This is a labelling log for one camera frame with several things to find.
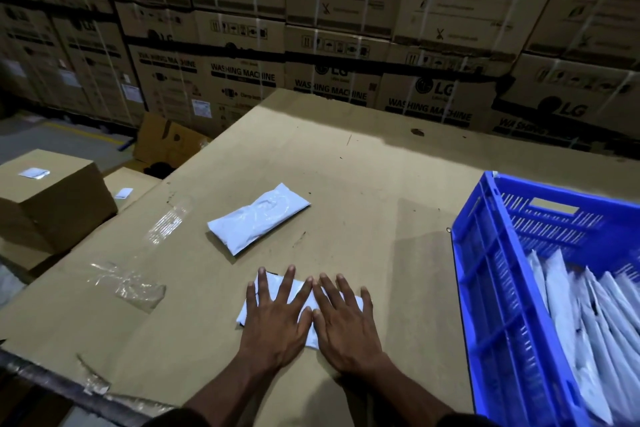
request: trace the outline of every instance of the yellow floor line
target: yellow floor line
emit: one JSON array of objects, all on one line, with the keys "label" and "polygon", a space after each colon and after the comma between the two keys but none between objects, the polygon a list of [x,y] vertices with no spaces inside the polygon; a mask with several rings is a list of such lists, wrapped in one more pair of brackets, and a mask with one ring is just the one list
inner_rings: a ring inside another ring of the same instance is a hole
[{"label": "yellow floor line", "polygon": [[60,125],[59,123],[53,122],[45,122],[44,125],[59,128],[60,130],[70,131],[75,133],[76,135],[82,135],[83,137],[89,137],[91,139],[104,140],[105,142],[110,142],[111,144],[122,145],[126,142],[126,140],[116,140],[111,139],[111,137],[107,137],[106,135],[102,135],[101,133],[91,133],[90,131],[80,130],[79,128],[68,127],[66,125]]}]

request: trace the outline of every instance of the blue plastic crate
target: blue plastic crate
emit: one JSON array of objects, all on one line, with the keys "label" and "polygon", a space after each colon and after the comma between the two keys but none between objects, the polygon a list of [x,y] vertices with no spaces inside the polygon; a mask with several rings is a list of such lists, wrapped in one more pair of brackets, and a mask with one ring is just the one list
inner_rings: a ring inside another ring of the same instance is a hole
[{"label": "blue plastic crate", "polygon": [[485,172],[453,224],[476,412],[502,427],[591,425],[526,255],[640,272],[640,206]]}]

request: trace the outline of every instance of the barcode sticker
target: barcode sticker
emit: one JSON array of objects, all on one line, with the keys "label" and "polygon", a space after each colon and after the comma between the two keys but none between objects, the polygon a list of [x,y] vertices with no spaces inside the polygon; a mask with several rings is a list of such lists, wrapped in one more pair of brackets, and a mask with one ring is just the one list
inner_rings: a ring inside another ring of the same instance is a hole
[{"label": "barcode sticker", "polygon": [[122,91],[124,91],[124,96],[126,99],[130,99],[131,101],[135,101],[136,103],[144,103],[142,99],[142,93],[140,93],[140,88],[137,86],[125,85],[122,84]]},{"label": "barcode sticker", "polygon": [[2,62],[13,76],[20,76],[20,78],[27,77],[18,61],[14,61],[13,59],[3,59]]},{"label": "barcode sticker", "polygon": [[120,189],[118,191],[118,194],[116,194],[114,196],[115,199],[127,199],[129,197],[129,195],[131,194],[131,191],[133,191],[132,187],[123,187],[122,189]]},{"label": "barcode sticker", "polygon": [[192,99],[193,113],[198,117],[211,118],[211,105],[208,101],[202,101],[201,99]]},{"label": "barcode sticker", "polygon": [[22,171],[20,176],[28,177],[31,179],[42,179],[44,176],[48,176],[51,174],[50,171],[46,169],[40,169],[39,167],[30,167],[26,171]]},{"label": "barcode sticker", "polygon": [[76,88],[82,88],[82,85],[78,82],[78,78],[76,78],[76,74],[73,71],[69,71],[68,69],[59,69],[60,76],[62,76],[62,81],[67,86],[75,86]]}]

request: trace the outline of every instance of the sleeve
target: sleeve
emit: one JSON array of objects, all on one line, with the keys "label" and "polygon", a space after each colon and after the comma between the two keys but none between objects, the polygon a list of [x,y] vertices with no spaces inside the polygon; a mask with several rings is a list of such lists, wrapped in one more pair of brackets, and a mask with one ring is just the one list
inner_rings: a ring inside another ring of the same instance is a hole
[{"label": "sleeve", "polygon": [[438,422],[437,427],[499,427],[484,415],[449,414]]},{"label": "sleeve", "polygon": [[174,408],[146,422],[143,427],[210,427],[205,418],[190,408]]}]

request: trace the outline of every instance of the hand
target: hand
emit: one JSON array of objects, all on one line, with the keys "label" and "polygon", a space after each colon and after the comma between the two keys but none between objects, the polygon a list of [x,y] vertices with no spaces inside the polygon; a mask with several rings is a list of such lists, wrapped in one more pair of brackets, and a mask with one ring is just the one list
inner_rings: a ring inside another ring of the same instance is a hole
[{"label": "hand", "polygon": [[267,274],[264,267],[258,270],[258,297],[255,286],[250,282],[246,288],[246,322],[240,340],[238,356],[257,361],[261,368],[276,372],[288,365],[305,347],[311,327],[312,314],[305,308],[298,321],[300,309],[311,292],[312,277],[307,278],[290,304],[287,298],[296,274],[295,266],[289,266],[280,284],[275,301],[269,296]]},{"label": "hand", "polygon": [[314,324],[320,351],[338,372],[363,376],[377,363],[388,359],[373,322],[373,302],[369,291],[362,287],[364,308],[360,311],[346,279],[338,274],[336,282],[344,299],[325,274],[320,274],[320,284],[314,280],[314,295],[320,307],[314,310]]}]

